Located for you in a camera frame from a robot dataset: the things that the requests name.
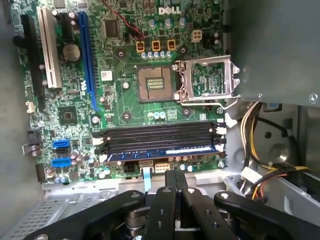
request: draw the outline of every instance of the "black plastic arm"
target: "black plastic arm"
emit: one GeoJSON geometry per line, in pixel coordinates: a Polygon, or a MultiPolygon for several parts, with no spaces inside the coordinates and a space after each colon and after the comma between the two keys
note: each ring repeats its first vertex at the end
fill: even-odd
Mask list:
{"type": "Polygon", "coordinates": [[[320,236],[319,226],[234,192],[217,193],[214,204],[276,239],[307,240],[320,236]]]}
{"type": "Polygon", "coordinates": [[[24,240],[34,240],[41,235],[50,240],[88,240],[99,233],[103,234],[104,240],[109,240],[111,231],[124,222],[127,214],[144,204],[143,193],[135,190],[126,191],[39,229],[26,236],[24,240]]]}

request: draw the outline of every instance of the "metal plate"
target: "metal plate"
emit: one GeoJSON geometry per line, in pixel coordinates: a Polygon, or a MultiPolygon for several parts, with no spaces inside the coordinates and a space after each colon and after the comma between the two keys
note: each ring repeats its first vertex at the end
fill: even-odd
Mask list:
{"type": "Polygon", "coordinates": [[[320,106],[320,34],[312,24],[320,20],[320,2],[231,0],[230,7],[231,60],[242,72],[235,94],[320,106]]]}

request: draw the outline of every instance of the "black pcie slot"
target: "black pcie slot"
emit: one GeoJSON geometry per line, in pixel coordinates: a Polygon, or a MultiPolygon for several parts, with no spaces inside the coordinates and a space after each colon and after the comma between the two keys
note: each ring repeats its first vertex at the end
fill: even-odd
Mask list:
{"type": "Polygon", "coordinates": [[[38,100],[38,108],[40,112],[45,109],[45,89],[42,84],[42,73],[39,68],[40,58],[38,55],[38,43],[36,35],[36,27],[34,18],[28,14],[21,15],[21,23],[24,31],[26,54],[28,58],[28,65],[32,78],[32,86],[34,96],[38,100]]]}

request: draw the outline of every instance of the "gray metal panel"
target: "gray metal panel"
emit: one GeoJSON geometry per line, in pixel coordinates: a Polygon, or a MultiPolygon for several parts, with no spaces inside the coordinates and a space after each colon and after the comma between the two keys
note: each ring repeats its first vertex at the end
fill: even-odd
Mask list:
{"type": "Polygon", "coordinates": [[[0,7],[0,236],[42,199],[35,161],[22,154],[29,128],[18,52],[12,43],[13,29],[0,7]]]}
{"type": "Polygon", "coordinates": [[[235,94],[320,106],[320,1],[230,0],[230,7],[231,60],[245,71],[235,94]]]}

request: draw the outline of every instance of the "white label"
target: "white label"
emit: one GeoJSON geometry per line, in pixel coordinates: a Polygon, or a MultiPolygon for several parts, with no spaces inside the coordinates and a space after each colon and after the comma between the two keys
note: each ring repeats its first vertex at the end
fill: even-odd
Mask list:
{"type": "Polygon", "coordinates": [[[198,148],[189,148],[189,149],[178,149],[178,150],[167,150],[166,154],[182,154],[182,153],[193,153],[193,152],[202,152],[202,151],[210,151],[211,147],[198,147],[198,148]]]}
{"type": "Polygon", "coordinates": [[[255,184],[260,178],[262,178],[262,175],[247,166],[242,170],[240,175],[253,184],[255,184]]]}
{"type": "Polygon", "coordinates": [[[105,81],[112,81],[112,71],[108,70],[108,71],[101,71],[101,81],[105,82],[105,81]]]}
{"type": "Polygon", "coordinates": [[[172,7],[159,7],[158,8],[158,13],[159,13],[159,15],[165,15],[165,14],[181,14],[181,11],[180,11],[180,9],[179,9],[179,7],[177,6],[177,7],[174,7],[174,6],[172,6],[172,7]]]}

